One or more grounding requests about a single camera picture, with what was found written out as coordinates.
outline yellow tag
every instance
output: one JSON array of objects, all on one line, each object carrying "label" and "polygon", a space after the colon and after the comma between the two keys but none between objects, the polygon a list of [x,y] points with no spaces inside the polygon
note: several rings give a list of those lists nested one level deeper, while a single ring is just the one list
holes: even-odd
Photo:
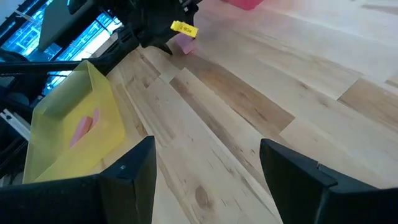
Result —
[{"label": "yellow tag", "polygon": [[173,21],[170,28],[174,31],[187,34],[188,36],[191,37],[196,37],[198,33],[198,28],[180,21]]}]

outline pink sticky note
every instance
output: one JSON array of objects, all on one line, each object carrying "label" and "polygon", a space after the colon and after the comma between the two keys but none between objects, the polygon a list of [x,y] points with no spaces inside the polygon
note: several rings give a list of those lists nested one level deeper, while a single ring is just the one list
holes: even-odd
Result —
[{"label": "pink sticky note", "polygon": [[90,130],[94,127],[94,125],[98,122],[99,119],[100,119],[100,111],[98,108],[95,108],[93,115],[93,123],[91,124]]},{"label": "pink sticky note", "polygon": [[84,116],[81,118],[76,131],[73,135],[72,140],[70,141],[69,147],[72,147],[77,141],[79,141],[89,130],[90,126],[93,123],[93,118],[89,116]]},{"label": "pink sticky note", "polygon": [[175,40],[181,47],[184,54],[189,54],[189,52],[191,52],[195,48],[195,44],[193,44],[193,38],[188,35],[177,34],[175,36]]}]

